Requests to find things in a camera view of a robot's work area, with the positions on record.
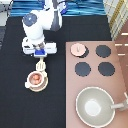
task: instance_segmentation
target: white bowl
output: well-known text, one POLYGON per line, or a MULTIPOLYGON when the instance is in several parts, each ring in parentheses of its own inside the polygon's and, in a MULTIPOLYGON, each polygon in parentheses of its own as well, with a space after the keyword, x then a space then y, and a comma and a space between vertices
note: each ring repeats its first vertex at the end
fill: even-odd
POLYGON ((80 119, 91 127, 105 127, 115 116, 112 97, 99 87, 87 87, 76 98, 76 111, 80 119))

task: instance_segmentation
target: black table surface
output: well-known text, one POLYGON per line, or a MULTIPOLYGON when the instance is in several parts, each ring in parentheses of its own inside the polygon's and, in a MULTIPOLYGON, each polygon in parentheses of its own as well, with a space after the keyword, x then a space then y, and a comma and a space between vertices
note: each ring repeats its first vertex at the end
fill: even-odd
POLYGON ((49 83, 39 93, 24 86, 38 59, 21 54, 21 21, 22 17, 8 18, 0 50, 0 128, 66 128, 65 43, 110 41, 107 16, 63 17, 59 31, 44 31, 47 41, 57 43, 58 52, 45 58, 49 83))

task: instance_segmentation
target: wire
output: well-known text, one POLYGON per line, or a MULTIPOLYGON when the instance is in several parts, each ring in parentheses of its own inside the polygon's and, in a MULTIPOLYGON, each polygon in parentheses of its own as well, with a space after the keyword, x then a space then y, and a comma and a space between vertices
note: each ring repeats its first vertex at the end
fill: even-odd
POLYGON ((11 2, 9 3, 9 5, 8 5, 8 9, 7 9, 7 17, 9 17, 10 15, 9 15, 9 11, 11 10, 9 7, 11 6, 11 4, 12 4, 12 2, 13 2, 14 0, 11 0, 11 2))
POLYGON ((5 4, 3 4, 1 1, 0 1, 0 3, 4 6, 4 10, 3 10, 3 11, 1 11, 0 13, 5 12, 5 11, 6 11, 5 4))
POLYGON ((3 4, 3 3, 0 1, 0 3, 4 6, 4 10, 1 11, 0 13, 7 11, 7 18, 9 17, 9 11, 11 10, 9 7, 11 6, 11 3, 12 3, 12 2, 13 2, 13 0, 11 0, 11 2, 9 3, 9 5, 8 5, 8 7, 7 7, 7 9, 6 9, 5 4, 3 4))

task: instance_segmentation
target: black circle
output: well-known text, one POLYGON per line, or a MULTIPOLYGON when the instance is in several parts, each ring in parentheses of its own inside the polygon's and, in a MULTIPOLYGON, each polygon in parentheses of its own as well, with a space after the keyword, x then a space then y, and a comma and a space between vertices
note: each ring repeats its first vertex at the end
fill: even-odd
POLYGON ((114 66, 109 62, 100 63, 98 70, 103 76, 112 76, 115 72, 114 66))
POLYGON ((89 50, 88 50, 88 48, 86 46, 85 46, 85 49, 86 49, 85 53, 82 56, 79 56, 79 58, 84 58, 89 54, 89 50))
POLYGON ((102 58, 110 56, 111 49, 106 45, 99 45, 96 48, 96 54, 102 58))
POLYGON ((89 64, 87 64, 86 62, 79 62, 75 65, 75 72, 77 75, 79 76, 87 76, 89 75, 91 71, 91 68, 89 66, 89 64))

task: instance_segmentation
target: pink disc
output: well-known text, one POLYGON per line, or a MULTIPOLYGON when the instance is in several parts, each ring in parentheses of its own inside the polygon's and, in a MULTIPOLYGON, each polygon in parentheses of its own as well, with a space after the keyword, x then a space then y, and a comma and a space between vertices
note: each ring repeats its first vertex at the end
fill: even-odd
POLYGON ((86 49, 83 44, 76 43, 71 46, 71 53, 74 56, 82 56, 85 53, 85 51, 86 49))

